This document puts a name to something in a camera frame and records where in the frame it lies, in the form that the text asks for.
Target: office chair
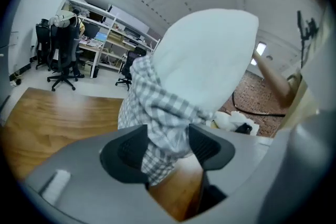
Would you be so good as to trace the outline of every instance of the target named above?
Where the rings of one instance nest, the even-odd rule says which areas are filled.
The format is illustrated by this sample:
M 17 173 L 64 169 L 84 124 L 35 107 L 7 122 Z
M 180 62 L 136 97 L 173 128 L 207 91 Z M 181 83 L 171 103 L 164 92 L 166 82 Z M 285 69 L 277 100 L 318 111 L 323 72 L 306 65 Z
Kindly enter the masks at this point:
M 48 57 L 48 65 L 54 72 L 60 73 L 58 76 L 47 78 L 48 82 L 50 82 L 51 79 L 57 79 L 51 87 L 52 91 L 55 91 L 55 86 L 61 81 L 69 84 L 72 90 L 75 91 L 76 89 L 68 79 L 75 79 L 75 81 L 78 81 L 76 76 L 69 75 L 69 68 L 76 63 L 76 49 L 80 41 L 80 39 L 75 38 L 78 37 L 78 30 L 78 25 L 69 25 L 66 28 L 52 25 L 50 28 L 51 53 Z M 57 62 L 53 60 L 55 54 L 58 54 Z
M 48 20 L 42 19 L 41 23 L 36 25 L 36 36 L 37 36 L 37 65 L 35 69 L 39 66 L 48 63 L 48 55 L 50 53 L 50 28 L 48 25 Z
M 132 84 L 132 82 L 131 82 L 132 76 L 131 76 L 131 73 L 130 73 L 130 67 L 131 67 L 131 65 L 133 64 L 133 61 L 136 58 L 142 57 L 142 56 L 144 56 L 144 55 L 138 54 L 135 51 L 129 50 L 127 52 L 127 60 L 126 60 L 126 63 L 121 70 L 121 73 L 125 76 L 125 78 L 118 79 L 118 82 L 116 82 L 115 86 L 117 86 L 120 83 L 125 83 L 127 85 L 127 91 L 129 91 L 130 85 Z
M 140 48 L 140 47 L 136 47 L 136 48 L 134 49 L 134 52 L 135 52 L 136 54 L 141 55 L 141 56 L 145 56 L 145 55 L 147 54 L 147 51 L 144 50 L 144 49 L 142 49 L 142 48 Z

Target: desk leg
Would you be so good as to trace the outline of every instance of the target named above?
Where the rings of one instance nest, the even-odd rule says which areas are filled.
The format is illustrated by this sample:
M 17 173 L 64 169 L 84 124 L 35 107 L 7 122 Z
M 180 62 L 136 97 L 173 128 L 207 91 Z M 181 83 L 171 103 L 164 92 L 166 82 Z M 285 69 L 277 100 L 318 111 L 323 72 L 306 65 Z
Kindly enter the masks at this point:
M 123 64 L 122 64 L 122 62 L 121 62 L 120 67 L 119 67 L 119 70 L 118 70 L 118 74 L 121 72 L 122 67 L 123 67 Z
M 98 58 L 99 58 L 99 52 L 96 52 L 96 54 L 94 55 L 95 59 L 93 60 L 93 65 L 92 65 L 92 70 L 91 70 L 91 76 L 90 76 L 90 79 L 93 79 L 93 73 L 95 71 L 95 66 L 97 64 L 97 61 L 98 61 Z

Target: cable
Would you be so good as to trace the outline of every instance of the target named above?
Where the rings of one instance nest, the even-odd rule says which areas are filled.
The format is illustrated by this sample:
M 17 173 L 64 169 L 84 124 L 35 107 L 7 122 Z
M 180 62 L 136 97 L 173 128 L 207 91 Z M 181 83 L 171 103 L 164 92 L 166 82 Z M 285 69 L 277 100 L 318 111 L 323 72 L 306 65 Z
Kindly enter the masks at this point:
M 233 103 L 234 107 L 235 107 L 237 110 L 242 111 L 242 112 L 244 112 L 244 113 L 246 113 L 246 114 L 249 114 L 249 115 L 254 115 L 254 116 L 268 116 L 268 117 L 281 117 L 281 118 L 283 118 L 284 116 L 286 116 L 285 114 L 254 113 L 254 112 L 249 112 L 249 111 L 240 109 L 239 107 L 237 107 L 236 102 L 235 102 L 235 92 L 232 93 L 232 103 Z

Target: ceiling light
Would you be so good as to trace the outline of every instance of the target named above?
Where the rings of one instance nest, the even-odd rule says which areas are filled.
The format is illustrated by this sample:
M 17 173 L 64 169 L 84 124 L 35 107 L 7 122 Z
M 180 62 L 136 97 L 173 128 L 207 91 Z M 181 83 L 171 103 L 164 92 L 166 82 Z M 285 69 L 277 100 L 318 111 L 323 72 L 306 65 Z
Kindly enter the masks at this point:
M 257 47 L 257 53 L 262 55 L 265 49 L 266 49 L 266 44 L 259 42 L 258 47 Z
M 258 47 L 256 49 L 257 53 L 262 55 L 264 53 L 265 49 L 266 49 L 266 44 L 259 42 Z M 255 59 L 252 59 L 251 65 L 254 65 L 254 66 L 257 65 L 257 62 L 255 61 Z

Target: computer monitor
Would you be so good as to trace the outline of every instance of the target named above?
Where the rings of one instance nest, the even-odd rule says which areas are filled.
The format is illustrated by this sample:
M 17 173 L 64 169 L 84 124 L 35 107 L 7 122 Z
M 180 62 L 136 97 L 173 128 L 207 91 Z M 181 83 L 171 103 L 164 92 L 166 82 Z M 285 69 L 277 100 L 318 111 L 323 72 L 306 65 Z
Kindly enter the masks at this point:
M 85 26 L 84 36 L 89 38 L 95 38 L 95 36 L 99 32 L 100 27 L 86 22 L 83 22 L 83 24 Z

